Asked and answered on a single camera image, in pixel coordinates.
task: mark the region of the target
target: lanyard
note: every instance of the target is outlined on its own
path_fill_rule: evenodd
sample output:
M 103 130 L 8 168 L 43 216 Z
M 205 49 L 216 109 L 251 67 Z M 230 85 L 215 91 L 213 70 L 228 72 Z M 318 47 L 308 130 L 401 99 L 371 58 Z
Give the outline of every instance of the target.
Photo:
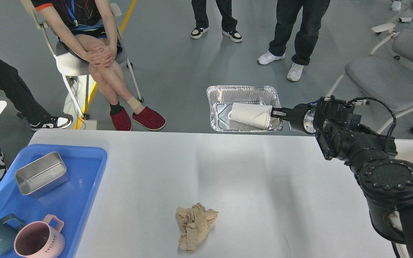
M 71 16 L 71 18 L 74 20 L 74 24 L 76 25 L 76 27 L 79 26 L 79 24 L 77 24 L 77 19 L 74 16 L 74 13 L 75 13 L 74 12 L 74 0 L 71 0 L 71 9 L 69 9 L 69 7 L 66 3 L 66 0 L 63 0 L 63 1 L 65 3 L 66 9 L 68 10 L 69 16 Z

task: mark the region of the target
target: metal box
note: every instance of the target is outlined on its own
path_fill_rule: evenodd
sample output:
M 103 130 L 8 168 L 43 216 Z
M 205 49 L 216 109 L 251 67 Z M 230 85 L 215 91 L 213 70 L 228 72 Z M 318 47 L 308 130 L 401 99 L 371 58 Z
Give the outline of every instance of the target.
M 267 132 L 280 131 L 283 121 L 270 118 L 269 129 L 262 130 L 251 125 L 231 120 L 232 104 L 235 102 L 244 104 L 270 105 L 280 107 L 277 91 L 272 86 L 210 86 L 206 90 L 210 103 L 210 125 L 218 132 Z
M 58 152 L 51 152 L 20 168 L 15 179 L 23 195 L 38 198 L 69 180 Z

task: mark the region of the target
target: gray floor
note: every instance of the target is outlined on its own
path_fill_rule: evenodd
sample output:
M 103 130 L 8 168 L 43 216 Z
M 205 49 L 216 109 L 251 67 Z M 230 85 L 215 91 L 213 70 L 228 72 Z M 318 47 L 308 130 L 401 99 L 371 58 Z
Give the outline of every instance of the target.
M 125 15 L 131 1 L 115 0 Z M 195 26 L 189 1 L 140 0 L 136 3 L 123 39 L 134 64 L 144 104 L 159 111 L 167 120 L 164 132 L 216 133 L 209 125 L 209 104 L 205 90 L 210 85 L 270 85 L 277 89 L 282 106 L 314 101 L 327 93 L 348 62 L 366 56 L 385 35 L 370 28 L 385 23 L 396 12 L 390 0 L 332 0 L 320 30 L 312 61 L 299 82 L 286 80 L 294 54 L 294 35 L 288 43 L 287 58 L 266 66 L 256 63 L 273 38 L 276 0 L 234 0 L 233 15 L 243 42 L 236 44 L 221 34 L 220 14 L 214 1 L 208 1 L 210 31 L 202 38 L 189 38 Z M 119 17 L 118 24 L 124 15 Z M 398 24 L 397 30 L 406 24 Z M 377 54 L 393 56 L 390 44 Z M 0 1 L 0 59 L 16 67 L 35 98 L 53 115 L 62 114 L 67 91 L 46 43 L 19 1 Z M 126 74 L 130 89 L 131 76 Z M 353 84 L 343 80 L 336 97 L 362 96 Z M 0 100 L 6 100 L 0 91 Z M 0 116 L 0 146 L 10 164 L 33 135 L 26 121 L 16 116 L 11 103 Z M 97 94 L 90 108 L 98 129 L 113 130 L 109 105 Z M 378 129 L 389 115 L 385 108 L 372 104 L 357 108 L 362 123 Z M 409 128 L 413 113 L 398 119 L 394 136 L 413 139 Z M 134 131 L 144 129 L 134 123 Z M 301 135 L 289 131 L 269 134 Z

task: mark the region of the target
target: mug handle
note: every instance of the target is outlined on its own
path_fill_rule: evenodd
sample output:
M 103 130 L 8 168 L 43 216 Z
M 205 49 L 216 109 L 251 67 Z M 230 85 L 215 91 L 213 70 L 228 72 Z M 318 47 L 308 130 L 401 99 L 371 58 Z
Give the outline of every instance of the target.
M 17 216 L 15 216 L 15 214 L 7 214 L 5 215 L 2 219 L 1 222 L 2 224 L 6 224 L 6 222 L 8 222 L 11 219 L 15 219 L 18 223 L 20 223 L 20 225 L 18 227 L 16 227 L 17 231 L 20 231 L 24 226 L 26 226 L 26 222 L 23 219 L 18 218 Z
M 63 220 L 59 220 L 59 219 L 57 218 L 57 216 L 52 215 L 52 214 L 47 214 L 46 217 L 44 217 L 43 222 L 46 222 L 47 224 L 49 224 L 53 219 L 58 222 L 58 223 L 57 223 L 57 227 L 55 228 L 55 230 L 57 230 L 58 233 L 60 233 L 60 231 L 62 231 L 63 225 L 64 225 L 65 223 L 63 222 Z

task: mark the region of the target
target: blue tray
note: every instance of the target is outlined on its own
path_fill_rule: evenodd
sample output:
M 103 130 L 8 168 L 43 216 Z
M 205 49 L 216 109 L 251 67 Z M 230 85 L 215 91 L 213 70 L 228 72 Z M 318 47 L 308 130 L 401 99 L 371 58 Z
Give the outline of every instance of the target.
M 70 175 L 69 181 L 35 199 L 18 189 L 15 172 L 38 158 L 58 152 Z M 23 148 L 0 183 L 0 218 L 13 213 L 28 224 L 54 214 L 65 222 L 61 233 L 65 249 L 59 258 L 72 258 L 105 170 L 108 154 L 98 147 L 33 144 Z M 11 251 L 1 258 L 19 258 Z

